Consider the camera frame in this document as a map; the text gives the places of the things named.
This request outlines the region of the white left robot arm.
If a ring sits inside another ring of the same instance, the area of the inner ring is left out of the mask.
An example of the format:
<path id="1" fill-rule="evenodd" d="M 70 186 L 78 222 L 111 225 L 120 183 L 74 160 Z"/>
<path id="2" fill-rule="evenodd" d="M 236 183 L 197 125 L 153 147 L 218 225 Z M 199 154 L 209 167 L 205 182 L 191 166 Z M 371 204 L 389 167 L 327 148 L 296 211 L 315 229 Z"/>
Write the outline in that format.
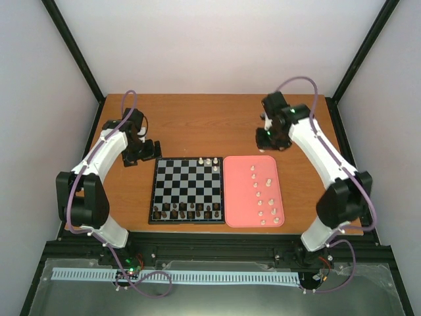
<path id="1" fill-rule="evenodd" d="M 82 161 L 56 177 L 60 220 L 73 233 L 94 235 L 104 246 L 112 246 L 114 258 L 123 265 L 136 260 L 137 249 L 127 242 L 129 232 L 112 218 L 103 183 L 118 157 L 125 167 L 162 157 L 160 142 L 146 138 L 144 119 L 141 111 L 125 109 L 120 120 L 108 120 Z"/>

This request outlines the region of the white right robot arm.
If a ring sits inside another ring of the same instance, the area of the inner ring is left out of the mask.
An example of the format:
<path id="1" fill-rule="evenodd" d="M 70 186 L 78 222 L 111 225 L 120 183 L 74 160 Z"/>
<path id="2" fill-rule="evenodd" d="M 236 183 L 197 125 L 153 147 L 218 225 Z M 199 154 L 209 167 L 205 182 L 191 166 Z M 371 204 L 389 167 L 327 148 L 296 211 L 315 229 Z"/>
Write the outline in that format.
<path id="1" fill-rule="evenodd" d="M 325 187 L 316 204 L 316 218 L 294 245 L 292 260 L 310 267 L 337 235 L 372 208 L 372 177 L 349 164 L 320 129 L 310 109 L 290 106 L 281 92 L 262 100 L 264 126 L 256 130 L 260 150 L 284 151 L 296 144 L 307 156 Z"/>

